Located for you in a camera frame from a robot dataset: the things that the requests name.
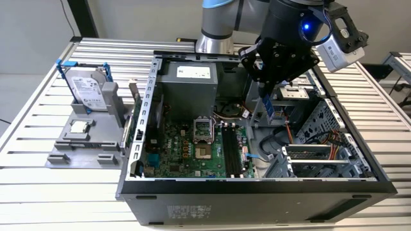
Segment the aluminum workbench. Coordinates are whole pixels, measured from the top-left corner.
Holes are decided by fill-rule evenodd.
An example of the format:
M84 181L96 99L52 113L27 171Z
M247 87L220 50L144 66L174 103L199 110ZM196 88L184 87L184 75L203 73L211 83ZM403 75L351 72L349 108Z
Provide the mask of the aluminum workbench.
M144 92L154 50L194 52L191 42L84 38L60 58L111 64L119 96L132 102L128 80ZM336 224L302 226L158 227L186 230L411 230L411 121L359 63L338 73L319 64L350 117L394 181L398 195ZM135 216L115 199L120 170L44 168L71 114L72 96L52 67L0 138L0 230L138 230Z

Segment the ram slot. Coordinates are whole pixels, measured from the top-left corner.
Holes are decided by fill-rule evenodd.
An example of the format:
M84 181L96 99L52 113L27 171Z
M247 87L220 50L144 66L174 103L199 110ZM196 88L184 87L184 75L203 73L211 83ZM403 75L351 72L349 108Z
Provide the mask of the ram slot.
M240 155L239 144L236 139L236 130L234 127L222 128L223 135L223 151L227 177L240 177Z

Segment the white label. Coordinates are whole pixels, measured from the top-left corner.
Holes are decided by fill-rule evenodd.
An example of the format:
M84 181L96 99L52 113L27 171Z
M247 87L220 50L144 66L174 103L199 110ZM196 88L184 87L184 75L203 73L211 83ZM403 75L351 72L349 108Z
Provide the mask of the white label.
M211 78L207 66L179 66L178 78Z
M91 110L107 110L98 81L92 78L83 77L74 77L71 80L83 104Z
M171 219L208 218L211 205L170 205L167 206Z
M246 109L242 116L247 119L248 115L250 115L250 111Z

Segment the motherboard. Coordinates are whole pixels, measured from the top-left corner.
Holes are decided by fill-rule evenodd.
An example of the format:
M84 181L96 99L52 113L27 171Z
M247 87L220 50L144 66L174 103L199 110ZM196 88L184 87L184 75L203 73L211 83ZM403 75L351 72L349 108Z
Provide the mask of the motherboard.
M159 142L158 151L147 154L144 177L230 178L238 174L236 177L254 178L252 160L246 158L244 127L216 124L210 119L168 122Z

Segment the open computer tower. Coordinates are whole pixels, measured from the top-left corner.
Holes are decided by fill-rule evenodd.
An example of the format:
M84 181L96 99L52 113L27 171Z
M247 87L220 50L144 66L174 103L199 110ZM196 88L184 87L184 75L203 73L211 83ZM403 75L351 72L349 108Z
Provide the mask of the open computer tower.
M234 55L155 52L118 197L142 225L336 222L397 193L319 66L258 96Z

